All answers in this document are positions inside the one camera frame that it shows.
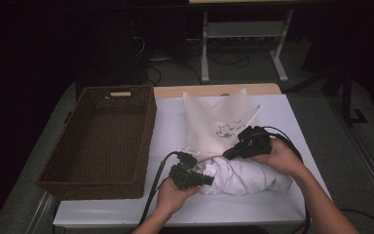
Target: white metal frame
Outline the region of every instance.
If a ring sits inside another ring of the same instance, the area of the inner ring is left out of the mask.
[[[279,42],[274,50],[270,52],[273,64],[280,80],[288,81],[287,75],[281,65],[281,49],[290,21],[293,9],[287,11],[284,20],[278,21],[242,21],[242,22],[208,22],[207,12],[203,19],[203,53],[202,53],[202,83],[209,83],[207,62],[207,38],[230,38],[230,37],[278,37]]]

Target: crumpled white cloth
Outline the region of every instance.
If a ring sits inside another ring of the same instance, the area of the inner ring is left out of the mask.
[[[223,157],[206,160],[196,166],[198,173],[214,176],[212,185],[204,185],[204,194],[245,195],[263,190],[287,191],[293,179],[271,167],[243,158],[229,161]]]
[[[233,147],[239,141],[241,128],[250,124],[257,115],[257,108],[251,106],[245,90],[231,94],[215,106],[187,93],[183,98],[188,150],[200,152],[193,155],[199,162],[202,161],[197,165],[198,172],[214,176],[213,184],[203,186],[202,193],[244,195],[290,187],[292,178],[269,166],[242,158],[232,161],[223,157],[214,158]]]

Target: forearm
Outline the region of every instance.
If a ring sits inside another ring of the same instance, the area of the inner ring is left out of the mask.
[[[164,224],[171,218],[170,214],[164,214],[154,211],[141,225],[139,225],[133,234],[156,234],[159,233]]]
[[[293,178],[302,190],[313,226],[318,233],[358,233],[307,168],[297,172]]]

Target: person's right hand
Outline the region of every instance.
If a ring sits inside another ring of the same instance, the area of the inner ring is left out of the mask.
[[[168,177],[160,186],[155,212],[171,216],[181,209],[187,198],[200,191],[199,186],[178,189],[172,178]]]
[[[254,162],[266,164],[274,170],[290,176],[296,176],[303,170],[306,170],[306,167],[286,143],[278,138],[271,138],[271,144],[272,152],[270,154],[257,155],[249,159]]]

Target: basket handle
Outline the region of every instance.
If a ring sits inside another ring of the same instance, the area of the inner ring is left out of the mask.
[[[110,96],[113,98],[131,97],[131,92],[111,92]]]

